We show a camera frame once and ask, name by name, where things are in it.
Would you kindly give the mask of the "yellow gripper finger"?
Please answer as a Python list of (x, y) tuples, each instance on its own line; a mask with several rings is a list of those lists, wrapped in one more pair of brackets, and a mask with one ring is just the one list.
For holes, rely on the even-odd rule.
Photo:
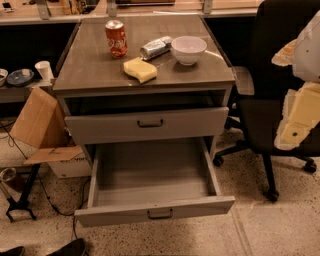
[(293, 62), (293, 54), (296, 46), (296, 39), (287, 43), (282, 47), (271, 59), (274, 65), (285, 67), (289, 66)]
[(280, 150), (292, 150), (320, 122), (320, 84), (305, 82), (298, 91), (289, 89), (282, 116), (274, 146)]

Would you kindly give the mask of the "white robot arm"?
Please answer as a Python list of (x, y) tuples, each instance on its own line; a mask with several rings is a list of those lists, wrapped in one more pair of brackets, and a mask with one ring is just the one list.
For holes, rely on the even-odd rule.
[(293, 75), (304, 81), (297, 91), (288, 90), (274, 140), (276, 148), (292, 150), (320, 122), (320, 11), (271, 62), (282, 67), (291, 65)]

